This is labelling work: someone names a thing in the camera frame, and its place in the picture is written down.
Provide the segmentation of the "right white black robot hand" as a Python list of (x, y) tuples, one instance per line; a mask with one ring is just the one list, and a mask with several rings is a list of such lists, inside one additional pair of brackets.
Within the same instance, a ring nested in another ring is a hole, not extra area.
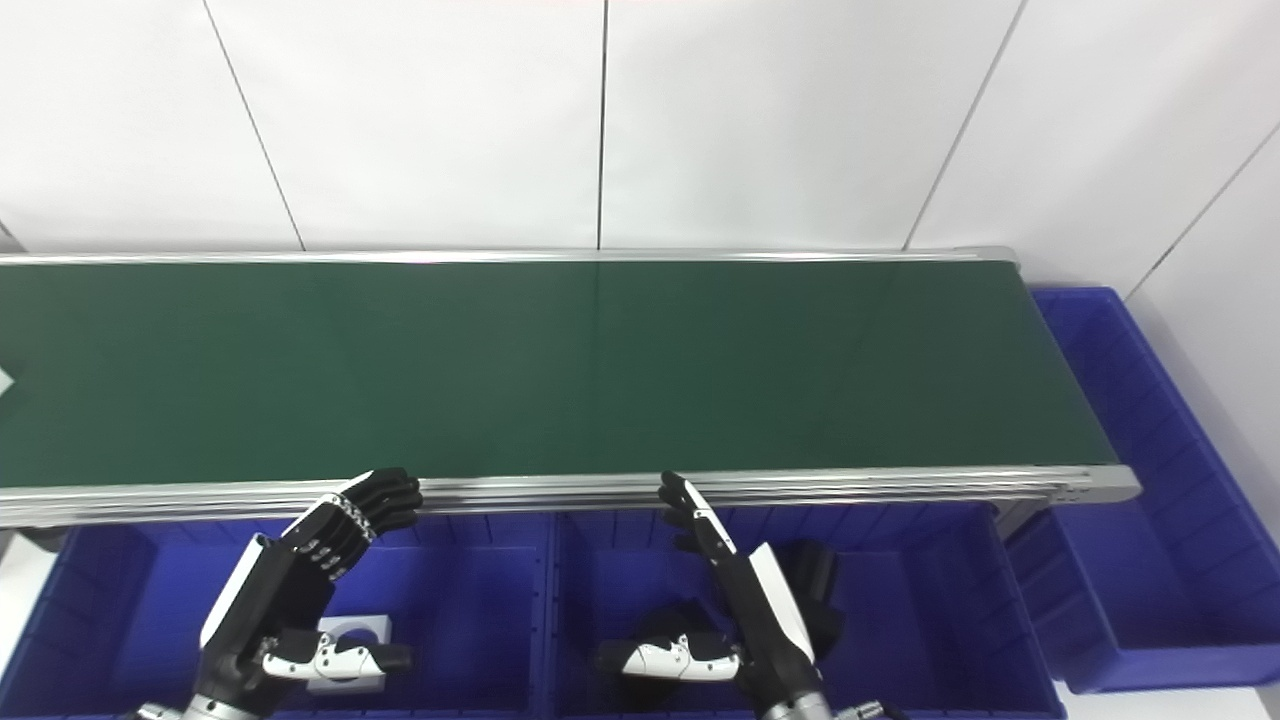
[(832, 719), (817, 653), (774, 551), (740, 551), (716, 510), (686, 477), (663, 471), (664, 520), (678, 548), (707, 560), (739, 638), (681, 629), (605, 641), (595, 665), (617, 676), (687, 684), (735, 683), (758, 719)]

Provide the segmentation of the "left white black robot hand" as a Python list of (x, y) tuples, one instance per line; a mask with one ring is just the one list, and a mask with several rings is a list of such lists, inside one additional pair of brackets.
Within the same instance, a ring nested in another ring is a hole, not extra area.
[(280, 536), (252, 536), (200, 632), (183, 717), (265, 719), (308, 682), (407, 673), (408, 646), (349, 641), (319, 624), (337, 582), (378, 537), (412, 527), (421, 506), (416, 477), (375, 469), (324, 493)]

